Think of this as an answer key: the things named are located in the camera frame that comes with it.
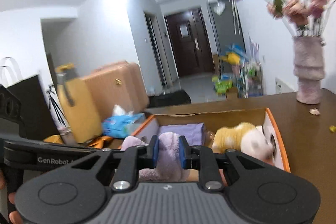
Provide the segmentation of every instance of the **pink vase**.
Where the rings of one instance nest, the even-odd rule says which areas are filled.
[[[304,104],[320,103],[320,81],[325,77],[319,37],[294,37],[294,74],[298,77],[296,99]]]

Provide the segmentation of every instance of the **cardboard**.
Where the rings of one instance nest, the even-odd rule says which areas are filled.
[[[232,87],[225,93],[225,96],[227,100],[238,99],[238,88],[236,88],[235,86]]]
[[[219,61],[219,55],[214,54],[212,56],[212,60],[213,60],[213,64],[214,64],[214,67],[215,67],[215,74],[220,75],[221,74],[221,63]]]
[[[160,126],[200,122],[203,122],[206,129],[214,134],[222,127],[234,127],[241,122],[249,122],[255,126],[262,126],[266,138],[270,140],[273,136],[275,142],[276,153],[274,157],[274,165],[282,170],[290,172],[287,154],[280,131],[268,108],[194,114],[152,115],[132,135],[145,142],[149,142],[153,135],[157,135]],[[121,144],[122,140],[115,140],[112,142],[110,148],[120,149]],[[207,139],[204,145],[211,147],[212,140]],[[198,172],[196,170],[191,170],[188,181],[197,180]]]

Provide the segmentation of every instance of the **yellow plush toy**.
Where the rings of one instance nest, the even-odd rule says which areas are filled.
[[[240,150],[259,160],[273,153],[273,145],[253,124],[242,122],[234,128],[223,127],[217,130],[212,144],[216,153],[224,153],[228,148]]]

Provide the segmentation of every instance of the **wooden table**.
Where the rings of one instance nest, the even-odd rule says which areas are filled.
[[[291,172],[312,182],[320,191],[321,206],[314,224],[336,223],[336,95],[322,90],[319,105],[296,101],[296,93],[248,99],[217,101],[150,109],[153,114],[187,114],[198,112],[268,107],[279,127],[288,155]],[[309,113],[318,108],[320,116]]]

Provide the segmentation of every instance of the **white wall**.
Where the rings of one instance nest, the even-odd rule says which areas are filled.
[[[206,31],[208,33],[212,54],[217,53],[216,40],[212,30],[210,16],[208,12],[208,0],[173,0],[160,5],[163,15],[170,15],[182,12],[191,8],[201,7]]]
[[[87,0],[78,8],[78,19],[55,25],[52,52],[55,66],[72,62],[79,75],[84,76],[119,60],[139,63],[127,1]]]
[[[248,34],[259,43],[259,57],[263,63],[264,83],[267,94],[275,93],[275,77],[297,89],[297,77],[293,74],[292,37],[281,20],[273,20],[263,0],[242,0],[237,3],[244,39]],[[336,8],[333,10],[323,37],[325,71],[322,86],[336,92]]]
[[[52,80],[43,45],[41,18],[76,16],[77,9],[73,7],[44,7],[1,12],[0,59],[13,57],[19,64],[23,78],[39,73],[44,90]],[[11,78],[8,75],[7,78],[11,84]]]
[[[160,93],[162,92],[162,86],[144,12],[155,15],[159,23],[163,44],[158,40],[157,46],[159,48],[167,83],[171,84],[172,81],[177,79],[177,71],[174,64],[174,57],[170,49],[170,42],[169,39],[163,35],[166,29],[160,6],[155,0],[128,0],[127,12],[147,91],[155,90],[156,93]]]

